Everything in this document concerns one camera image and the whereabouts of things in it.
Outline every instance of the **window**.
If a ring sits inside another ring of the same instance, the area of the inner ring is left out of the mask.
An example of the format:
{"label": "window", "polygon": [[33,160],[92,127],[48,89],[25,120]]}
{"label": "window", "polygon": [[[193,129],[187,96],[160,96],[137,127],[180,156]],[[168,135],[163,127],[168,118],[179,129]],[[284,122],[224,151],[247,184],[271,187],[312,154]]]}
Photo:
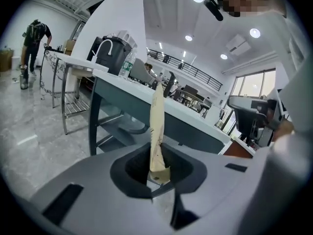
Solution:
{"label": "window", "polygon": [[260,96],[263,73],[250,75],[245,77],[243,88],[241,89],[240,96]]}
{"label": "window", "polygon": [[243,81],[244,81],[244,77],[238,77],[236,79],[236,85],[235,85],[235,88],[234,88],[233,93],[231,95],[233,95],[233,96],[238,96],[239,95],[239,92],[240,92],[241,86],[243,84]]}
{"label": "window", "polygon": [[276,71],[269,71],[265,72],[264,74],[264,83],[261,95],[268,95],[275,86],[275,79],[276,79]]}

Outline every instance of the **plastic bottle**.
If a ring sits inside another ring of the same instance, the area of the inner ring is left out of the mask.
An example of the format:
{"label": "plastic bottle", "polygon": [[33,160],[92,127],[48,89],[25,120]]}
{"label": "plastic bottle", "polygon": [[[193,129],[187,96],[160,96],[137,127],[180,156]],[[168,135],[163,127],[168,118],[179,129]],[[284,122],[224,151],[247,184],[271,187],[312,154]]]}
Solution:
{"label": "plastic bottle", "polygon": [[119,71],[118,76],[124,77],[125,79],[128,78],[129,73],[131,72],[131,69],[135,63],[137,55],[137,49],[134,48],[132,51],[127,55],[125,61],[123,62],[122,68]]}

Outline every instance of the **chrome faucet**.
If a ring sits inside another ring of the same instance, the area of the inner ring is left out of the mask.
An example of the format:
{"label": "chrome faucet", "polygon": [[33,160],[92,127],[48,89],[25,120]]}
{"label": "chrome faucet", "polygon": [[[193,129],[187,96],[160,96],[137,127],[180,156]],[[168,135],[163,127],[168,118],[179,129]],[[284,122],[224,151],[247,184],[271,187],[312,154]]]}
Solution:
{"label": "chrome faucet", "polygon": [[101,46],[103,45],[103,43],[106,42],[106,41],[109,41],[109,42],[111,43],[111,48],[110,48],[109,53],[108,53],[108,55],[111,55],[112,48],[113,48],[113,42],[112,42],[112,40],[110,40],[110,39],[106,39],[106,40],[104,40],[104,41],[99,45],[99,48],[98,48],[98,51],[97,51],[96,54],[94,53],[94,51],[92,51],[92,53],[93,53],[94,56],[92,57],[92,60],[91,60],[91,61],[92,61],[93,63],[95,63],[96,60],[97,60],[100,47],[101,47]]}

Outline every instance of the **ceiling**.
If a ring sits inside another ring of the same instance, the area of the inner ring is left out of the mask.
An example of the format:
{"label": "ceiling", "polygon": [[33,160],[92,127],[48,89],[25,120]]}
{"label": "ceiling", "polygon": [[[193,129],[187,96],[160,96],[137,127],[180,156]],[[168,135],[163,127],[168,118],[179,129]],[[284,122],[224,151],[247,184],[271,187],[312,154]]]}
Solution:
{"label": "ceiling", "polygon": [[[102,0],[49,1],[63,6],[76,17],[87,20],[90,16],[88,8]],[[202,3],[193,0],[143,0],[143,2],[147,39],[156,43],[162,42],[168,48],[175,46],[180,53],[186,50],[190,56],[197,56],[196,63],[202,63],[202,66],[210,66],[221,72],[273,52],[270,37],[266,37],[267,33],[262,32],[262,17],[268,15],[233,18],[223,13],[224,20],[219,22]],[[260,29],[261,37],[252,38],[249,34],[251,28]],[[237,34],[244,37],[251,46],[251,49],[239,56],[231,54],[226,48],[226,44]],[[186,41],[186,35],[193,36],[193,41]],[[221,54],[226,54],[228,59],[221,59]]]}

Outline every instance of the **railing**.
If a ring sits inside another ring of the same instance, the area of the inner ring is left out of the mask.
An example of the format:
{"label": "railing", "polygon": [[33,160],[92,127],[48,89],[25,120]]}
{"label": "railing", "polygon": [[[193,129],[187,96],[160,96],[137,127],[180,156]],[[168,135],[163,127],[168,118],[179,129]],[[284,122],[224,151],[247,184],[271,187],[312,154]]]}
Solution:
{"label": "railing", "polygon": [[170,66],[173,66],[179,70],[182,70],[194,77],[196,77],[197,79],[199,79],[200,81],[208,84],[208,86],[212,87],[213,89],[217,90],[218,92],[220,91],[222,84],[217,81],[216,79],[214,79],[213,77],[209,76],[208,74],[204,73],[203,71],[197,69],[196,67],[193,67],[192,65],[188,64],[188,63],[182,63],[181,60],[166,55],[158,52],[156,50],[152,50],[149,49],[147,50],[147,55],[150,56],[151,58],[154,58],[156,60],[159,60],[161,62],[164,62]]}

